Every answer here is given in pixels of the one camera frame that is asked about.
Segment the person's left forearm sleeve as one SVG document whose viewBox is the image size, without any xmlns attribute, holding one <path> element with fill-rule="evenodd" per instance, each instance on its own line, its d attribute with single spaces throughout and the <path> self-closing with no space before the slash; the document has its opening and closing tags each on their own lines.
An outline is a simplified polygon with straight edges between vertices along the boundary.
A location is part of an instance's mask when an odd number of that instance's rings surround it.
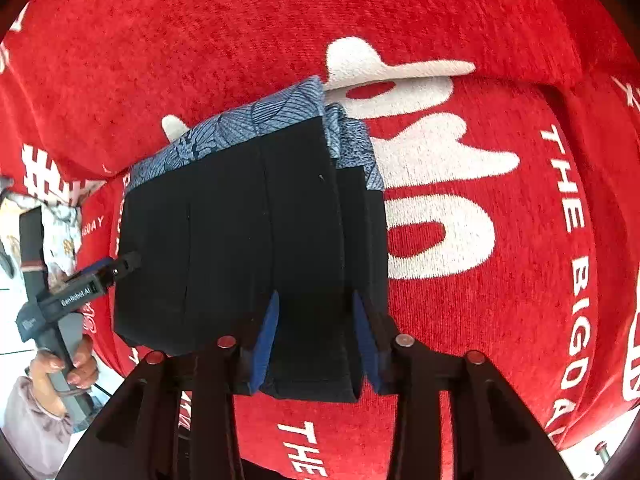
<svg viewBox="0 0 640 480">
<path fill-rule="evenodd" d="M 73 426 L 67 415 L 46 411 L 34 397 L 32 381 L 20 377 L 9 395 L 2 431 L 35 479 L 54 479 L 70 447 Z"/>
</svg>

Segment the person's left hand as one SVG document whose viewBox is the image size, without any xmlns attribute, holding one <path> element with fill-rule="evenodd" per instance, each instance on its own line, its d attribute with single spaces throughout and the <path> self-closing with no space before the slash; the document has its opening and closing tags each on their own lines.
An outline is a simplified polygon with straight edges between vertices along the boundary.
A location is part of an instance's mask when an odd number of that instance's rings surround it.
<svg viewBox="0 0 640 480">
<path fill-rule="evenodd" d="M 79 388 L 89 388 L 98 379 L 98 364 L 92 354 L 93 341 L 88 335 L 82 336 L 72 365 L 66 366 L 65 361 L 47 350 L 39 350 L 35 359 L 29 365 L 29 377 L 37 391 L 53 390 L 50 375 L 61 372 L 66 382 Z"/>
</svg>

